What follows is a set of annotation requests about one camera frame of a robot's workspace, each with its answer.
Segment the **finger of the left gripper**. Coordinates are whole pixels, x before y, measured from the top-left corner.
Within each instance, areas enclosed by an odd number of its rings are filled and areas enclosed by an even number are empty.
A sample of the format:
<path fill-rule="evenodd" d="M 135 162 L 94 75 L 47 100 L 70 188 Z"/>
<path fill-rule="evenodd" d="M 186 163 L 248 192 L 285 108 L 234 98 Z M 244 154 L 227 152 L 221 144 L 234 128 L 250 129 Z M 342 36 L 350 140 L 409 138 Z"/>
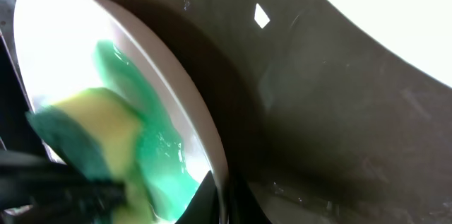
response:
<path fill-rule="evenodd" d="M 95 223 L 125 204 L 121 182 L 90 181 L 68 165 L 1 151 L 2 223 Z"/>

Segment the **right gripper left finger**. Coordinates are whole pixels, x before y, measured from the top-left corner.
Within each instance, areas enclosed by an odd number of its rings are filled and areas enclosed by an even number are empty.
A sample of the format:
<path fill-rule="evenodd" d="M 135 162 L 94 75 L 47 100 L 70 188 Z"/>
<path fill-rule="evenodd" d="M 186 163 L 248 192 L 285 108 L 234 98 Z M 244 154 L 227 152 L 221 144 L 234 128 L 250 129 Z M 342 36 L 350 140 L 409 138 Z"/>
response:
<path fill-rule="evenodd" d="M 217 187 L 209 171 L 176 224 L 220 224 Z"/>

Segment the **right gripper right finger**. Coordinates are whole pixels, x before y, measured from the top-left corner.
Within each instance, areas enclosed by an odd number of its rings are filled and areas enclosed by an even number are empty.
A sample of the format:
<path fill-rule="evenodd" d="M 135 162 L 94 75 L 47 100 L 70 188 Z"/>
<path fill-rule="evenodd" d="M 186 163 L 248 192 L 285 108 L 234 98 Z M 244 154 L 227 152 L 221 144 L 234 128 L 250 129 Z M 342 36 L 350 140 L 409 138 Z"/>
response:
<path fill-rule="evenodd" d="M 229 224 L 271 224 L 240 174 L 230 175 L 227 195 Z"/>

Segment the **green yellow sponge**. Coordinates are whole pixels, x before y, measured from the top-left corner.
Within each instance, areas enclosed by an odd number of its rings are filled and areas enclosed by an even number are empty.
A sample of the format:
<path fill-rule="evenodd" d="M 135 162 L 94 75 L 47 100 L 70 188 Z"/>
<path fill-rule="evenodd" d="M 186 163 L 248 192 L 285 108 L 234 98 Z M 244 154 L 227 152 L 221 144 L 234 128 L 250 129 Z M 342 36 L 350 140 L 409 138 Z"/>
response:
<path fill-rule="evenodd" d="M 109 223 L 155 223 L 136 160 L 144 123 L 119 95 L 89 88 L 27 119 L 44 143 L 86 178 L 124 183 L 126 203 L 113 211 Z"/>

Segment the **white plate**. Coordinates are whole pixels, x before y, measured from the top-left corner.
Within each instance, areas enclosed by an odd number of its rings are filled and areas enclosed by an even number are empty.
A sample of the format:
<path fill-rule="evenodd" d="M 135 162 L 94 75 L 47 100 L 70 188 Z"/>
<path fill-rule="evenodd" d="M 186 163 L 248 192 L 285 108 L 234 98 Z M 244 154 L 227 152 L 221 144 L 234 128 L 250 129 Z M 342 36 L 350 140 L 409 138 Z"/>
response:
<path fill-rule="evenodd" d="M 451 0 L 328 0 L 385 48 L 451 85 Z"/>
<path fill-rule="evenodd" d="M 150 28 L 109 0 L 16 0 L 13 34 L 29 113 L 89 88 L 115 92 L 144 123 L 136 160 L 155 223 L 176 223 L 209 171 L 227 222 L 219 133 L 194 82 Z"/>

